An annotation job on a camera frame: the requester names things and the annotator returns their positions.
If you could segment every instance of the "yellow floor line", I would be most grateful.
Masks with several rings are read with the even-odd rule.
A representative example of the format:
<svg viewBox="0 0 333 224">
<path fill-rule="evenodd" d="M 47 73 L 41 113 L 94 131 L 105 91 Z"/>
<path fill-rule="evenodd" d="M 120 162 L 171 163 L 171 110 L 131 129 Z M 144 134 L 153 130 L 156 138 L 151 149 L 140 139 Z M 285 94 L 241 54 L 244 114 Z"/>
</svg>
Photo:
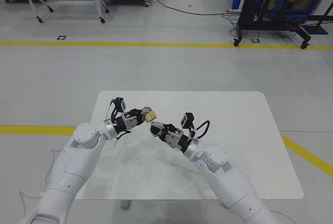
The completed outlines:
<svg viewBox="0 0 333 224">
<path fill-rule="evenodd" d="M 164 48 L 235 48 L 233 44 L 217 43 L 140 43 L 140 42 L 90 42 L 90 41 L 0 41 L 0 46 L 138 46 Z M 301 50 L 298 45 L 240 44 L 242 49 Z M 308 46 L 307 50 L 333 50 L 333 46 Z"/>
<path fill-rule="evenodd" d="M 0 125 L 0 134 L 39 134 L 52 136 L 71 136 L 75 127 L 68 126 L 20 126 Z"/>
<path fill-rule="evenodd" d="M 287 138 L 286 136 L 282 135 L 282 139 L 284 145 L 298 154 L 299 156 L 303 157 L 305 160 L 319 168 L 320 170 L 324 171 L 326 174 L 333 177 L 333 166 L 325 162 L 324 160 L 320 159 L 310 151 L 306 150 L 302 146 L 298 145 L 297 143 L 293 142 L 291 139 Z"/>
<path fill-rule="evenodd" d="M 34 135 L 54 135 L 71 136 L 75 127 L 69 126 L 20 126 L 20 125 L 0 125 L 0 134 L 34 134 Z M 283 142 L 287 148 L 294 151 L 305 160 L 333 177 L 333 166 L 323 161 L 310 151 L 293 142 L 282 135 Z"/>
</svg>

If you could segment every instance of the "black cable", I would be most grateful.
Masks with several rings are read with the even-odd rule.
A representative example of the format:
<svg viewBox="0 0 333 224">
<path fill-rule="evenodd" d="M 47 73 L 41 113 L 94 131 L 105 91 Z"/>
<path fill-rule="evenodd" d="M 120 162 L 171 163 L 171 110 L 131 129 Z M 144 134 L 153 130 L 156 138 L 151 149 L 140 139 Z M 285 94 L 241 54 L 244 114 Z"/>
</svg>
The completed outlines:
<svg viewBox="0 0 333 224">
<path fill-rule="evenodd" d="M 129 130 L 125 130 L 123 134 L 119 135 L 119 136 L 116 138 L 116 140 L 119 140 L 122 136 L 124 136 L 124 135 L 126 135 L 126 134 L 129 134 L 129 133 L 131 133 L 131 131 L 129 131 Z"/>
<path fill-rule="evenodd" d="M 191 14 L 191 15 L 197 15 L 197 16 L 220 16 L 220 15 L 240 14 L 238 12 L 236 12 L 236 13 L 234 13 L 234 12 L 232 12 L 232 13 L 230 13 L 230 12 L 228 12 L 228 13 L 213 13 L 213 14 L 201 14 L 201 13 L 186 12 L 186 11 L 183 11 L 183 10 L 178 10 L 177 8 L 172 8 L 170 6 L 167 6 L 167 5 L 163 4 L 163 3 L 161 3 L 160 0 L 157 0 L 157 1 L 158 1 L 158 3 L 162 4 L 166 8 L 170 8 L 172 10 L 176 10 L 176 11 L 187 13 L 187 14 Z"/>
<path fill-rule="evenodd" d="M 209 121 L 209 120 L 203 122 L 202 125 L 200 125 L 196 130 L 199 130 L 199 129 L 202 128 L 205 124 L 207 124 L 206 129 L 205 129 L 205 131 L 204 131 L 204 133 L 203 133 L 202 135 L 200 135 L 200 136 L 197 137 L 198 139 L 200 139 L 200 138 L 202 138 L 203 136 L 205 136 L 205 134 L 206 134 L 207 131 L 209 130 L 209 127 L 210 127 L 210 121 Z"/>
<path fill-rule="evenodd" d="M 110 115 L 110 120 L 111 120 L 111 122 L 114 123 L 114 121 L 115 121 L 115 117 L 116 117 L 117 114 L 118 114 L 118 111 L 116 110 L 116 108 L 114 108 L 114 109 L 112 110 L 112 112 L 111 112 L 111 115 Z"/>
<path fill-rule="evenodd" d="M 287 38 L 289 40 L 293 40 L 295 38 L 295 36 L 297 36 L 296 32 L 294 32 L 294 34 L 292 34 L 292 35 L 287 35 L 285 32 L 284 32 L 284 35 L 279 34 L 280 38 Z"/>
</svg>

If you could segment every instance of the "black metal frame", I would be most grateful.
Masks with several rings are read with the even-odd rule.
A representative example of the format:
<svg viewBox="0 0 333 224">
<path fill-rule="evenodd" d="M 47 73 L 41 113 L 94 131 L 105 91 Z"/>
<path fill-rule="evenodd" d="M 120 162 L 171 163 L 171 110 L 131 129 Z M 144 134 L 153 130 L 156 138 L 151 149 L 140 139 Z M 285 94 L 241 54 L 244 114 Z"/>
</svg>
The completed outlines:
<svg viewBox="0 0 333 224">
<path fill-rule="evenodd" d="M 271 21 L 263 21 L 263 18 L 266 14 L 266 10 L 268 8 L 268 5 L 270 3 L 270 0 L 266 0 L 263 5 L 262 9 L 260 11 L 260 15 L 257 19 L 257 21 L 246 21 L 243 19 L 243 17 L 249 17 L 250 12 L 247 11 L 248 6 L 250 4 L 249 0 L 245 0 L 242 6 L 242 11 L 240 14 L 240 17 L 238 19 L 238 22 L 236 24 L 236 30 L 237 30 L 237 38 L 234 39 L 234 46 L 238 46 L 239 43 L 242 40 L 242 30 L 274 30 L 274 31 L 290 31 L 290 32 L 296 32 L 301 38 L 303 38 L 303 42 L 301 45 L 302 49 L 305 49 L 309 44 L 308 42 L 311 39 L 311 36 L 307 34 L 301 27 L 299 27 L 299 24 L 292 22 L 290 20 L 283 19 L 283 13 L 284 10 L 286 10 L 287 4 L 289 3 L 289 0 L 285 0 L 280 8 L 280 10 L 277 13 L 277 18 L 275 20 Z"/>
<path fill-rule="evenodd" d="M 303 25 L 303 29 L 306 30 L 307 33 L 309 34 L 316 34 L 316 35 L 328 35 L 328 32 L 325 31 L 322 27 L 321 27 L 321 24 L 329 19 L 330 16 L 328 16 L 329 12 L 332 10 L 333 8 L 333 1 L 332 3 L 329 5 L 327 11 L 324 13 L 324 15 L 322 15 L 319 19 L 318 19 L 318 24 L 316 26 L 307 26 L 307 25 Z"/>
</svg>

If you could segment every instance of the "table leg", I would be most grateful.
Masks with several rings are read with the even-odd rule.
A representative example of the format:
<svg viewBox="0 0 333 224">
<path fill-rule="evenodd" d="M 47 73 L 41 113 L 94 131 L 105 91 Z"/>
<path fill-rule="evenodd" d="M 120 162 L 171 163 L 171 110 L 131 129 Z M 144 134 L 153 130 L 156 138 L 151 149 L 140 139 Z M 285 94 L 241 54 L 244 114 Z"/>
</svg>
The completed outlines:
<svg viewBox="0 0 333 224">
<path fill-rule="evenodd" d="M 130 208 L 131 200 L 121 200 L 120 208 L 122 210 L 128 210 Z"/>
</svg>

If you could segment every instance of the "electrical cable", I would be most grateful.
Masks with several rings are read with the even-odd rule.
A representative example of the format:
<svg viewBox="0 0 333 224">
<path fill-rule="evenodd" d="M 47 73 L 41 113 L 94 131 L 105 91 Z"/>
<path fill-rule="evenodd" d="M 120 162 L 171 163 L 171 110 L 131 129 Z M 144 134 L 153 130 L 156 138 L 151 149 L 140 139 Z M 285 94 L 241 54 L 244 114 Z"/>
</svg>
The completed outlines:
<svg viewBox="0 0 333 224">
<path fill-rule="evenodd" d="M 109 107 L 108 107 L 108 111 L 106 112 L 105 120 L 108 119 L 108 113 L 109 113 L 109 109 L 110 109 L 111 104 L 112 104 L 112 101 L 110 101 L 110 104 L 109 104 Z"/>
<path fill-rule="evenodd" d="M 297 36 L 296 32 L 294 32 L 294 34 L 292 34 L 292 35 L 287 35 L 285 32 L 284 32 L 284 35 L 279 34 L 280 38 L 287 38 L 289 40 L 293 40 L 295 38 L 295 36 Z"/>
<path fill-rule="evenodd" d="M 193 13 L 193 12 L 186 12 L 183 10 L 178 10 L 177 8 L 172 8 L 170 6 L 167 6 L 163 3 L 160 2 L 160 0 L 157 0 L 158 3 L 160 3 L 161 5 L 165 6 L 166 8 L 178 11 L 178 12 L 183 12 L 183 13 L 187 13 L 187 14 L 191 14 L 191 15 L 197 15 L 197 16 L 220 16 L 220 15 L 232 15 L 232 14 L 240 14 L 240 12 L 227 12 L 227 13 L 211 13 L 211 14 L 202 14 L 202 13 Z"/>
<path fill-rule="evenodd" d="M 202 125 L 200 125 L 198 128 L 196 128 L 196 130 L 199 130 L 199 129 L 202 128 L 205 124 L 207 124 L 206 129 L 205 129 L 204 133 L 202 133 L 202 135 L 200 135 L 200 136 L 197 137 L 198 139 L 200 139 L 200 138 L 202 138 L 203 136 L 205 136 L 205 134 L 206 134 L 207 131 L 209 130 L 209 127 L 210 127 L 210 121 L 207 120 L 207 121 L 203 122 Z"/>
<path fill-rule="evenodd" d="M 25 204 L 25 199 L 24 197 L 26 198 L 29 198 L 29 199 L 39 199 L 40 197 L 42 197 L 42 195 L 44 194 L 45 190 L 47 189 L 47 186 L 48 186 L 48 176 L 52 170 L 52 167 L 54 165 L 54 160 L 55 160 L 55 153 L 56 152 L 60 152 L 62 151 L 63 149 L 60 149 L 58 151 L 55 151 L 55 150 L 51 150 L 51 152 L 53 153 L 53 160 L 52 160 L 52 164 L 50 165 L 49 167 L 49 170 L 48 170 L 48 173 L 47 175 L 45 176 L 44 178 L 44 181 L 45 181 L 45 185 L 44 185 L 44 188 L 43 188 L 43 191 L 40 193 L 40 195 L 38 197 L 32 197 L 32 196 L 29 196 L 25 193 L 23 193 L 22 191 L 18 191 L 20 193 L 20 196 L 21 196 L 21 200 L 22 200 L 22 204 L 23 204 L 23 217 L 26 215 L 26 204 Z"/>
<path fill-rule="evenodd" d="M 277 211 L 274 211 L 274 210 L 270 210 L 271 212 L 274 212 L 274 213 L 277 213 L 277 214 L 280 214 L 284 217 L 286 217 L 287 219 L 291 220 L 294 224 L 297 224 L 296 222 L 294 222 L 291 218 L 289 218 L 288 216 L 286 216 L 285 214 L 281 213 L 281 212 L 277 212 Z"/>
<path fill-rule="evenodd" d="M 122 136 L 124 136 L 124 135 L 126 135 L 126 134 L 129 134 L 129 133 L 131 133 L 131 131 L 129 131 L 129 130 L 125 130 L 123 134 L 119 135 L 119 136 L 116 138 L 116 140 L 119 140 Z"/>
</svg>

